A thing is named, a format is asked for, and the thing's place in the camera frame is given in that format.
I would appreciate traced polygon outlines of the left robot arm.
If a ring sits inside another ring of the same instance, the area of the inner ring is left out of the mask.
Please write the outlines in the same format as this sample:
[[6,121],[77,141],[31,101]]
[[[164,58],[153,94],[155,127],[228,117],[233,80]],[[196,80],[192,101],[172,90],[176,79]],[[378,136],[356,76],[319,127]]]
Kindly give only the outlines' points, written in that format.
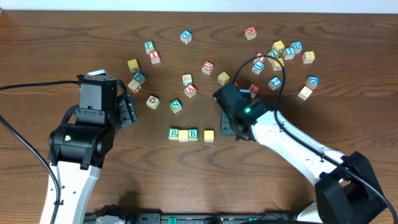
[[124,83],[105,70],[78,76],[80,102],[49,137],[49,177],[41,223],[83,223],[116,133],[137,121]]

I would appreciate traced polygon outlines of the green B block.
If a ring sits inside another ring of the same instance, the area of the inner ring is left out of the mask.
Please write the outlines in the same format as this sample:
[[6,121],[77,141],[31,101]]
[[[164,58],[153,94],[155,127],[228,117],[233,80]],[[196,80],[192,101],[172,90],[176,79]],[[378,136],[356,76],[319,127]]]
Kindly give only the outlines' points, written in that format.
[[188,130],[188,140],[189,141],[197,141],[198,140],[198,130],[197,129],[189,129]]

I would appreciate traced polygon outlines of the yellow J block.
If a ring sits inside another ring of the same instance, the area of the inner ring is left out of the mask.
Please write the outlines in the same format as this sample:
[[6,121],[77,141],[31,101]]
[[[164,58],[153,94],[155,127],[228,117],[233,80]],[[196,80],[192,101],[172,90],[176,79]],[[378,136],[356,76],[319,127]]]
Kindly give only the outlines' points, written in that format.
[[213,130],[204,130],[204,141],[213,142],[215,139],[215,132]]

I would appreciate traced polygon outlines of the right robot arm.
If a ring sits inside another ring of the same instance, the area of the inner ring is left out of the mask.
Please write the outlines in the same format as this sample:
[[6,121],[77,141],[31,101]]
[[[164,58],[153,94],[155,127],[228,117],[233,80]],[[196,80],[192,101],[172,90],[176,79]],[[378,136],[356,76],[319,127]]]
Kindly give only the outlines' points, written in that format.
[[369,160],[326,147],[305,134],[264,100],[227,84],[213,95],[223,110],[224,130],[278,153],[315,188],[316,201],[294,218],[309,223],[370,223],[388,204]]

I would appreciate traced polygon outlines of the yellow O block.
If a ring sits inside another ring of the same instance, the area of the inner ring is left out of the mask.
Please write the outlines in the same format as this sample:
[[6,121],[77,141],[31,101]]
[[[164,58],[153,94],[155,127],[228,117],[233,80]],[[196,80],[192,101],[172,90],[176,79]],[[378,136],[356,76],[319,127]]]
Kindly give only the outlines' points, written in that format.
[[188,130],[187,129],[179,129],[178,141],[179,142],[188,142]]

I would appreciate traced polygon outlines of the green R block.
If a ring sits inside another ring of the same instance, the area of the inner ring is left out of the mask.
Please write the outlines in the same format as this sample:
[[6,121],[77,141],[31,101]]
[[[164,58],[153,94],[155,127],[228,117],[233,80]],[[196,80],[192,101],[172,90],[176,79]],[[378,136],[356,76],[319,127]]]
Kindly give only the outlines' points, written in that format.
[[170,128],[168,133],[168,138],[170,140],[178,140],[178,132],[179,132],[178,128]]

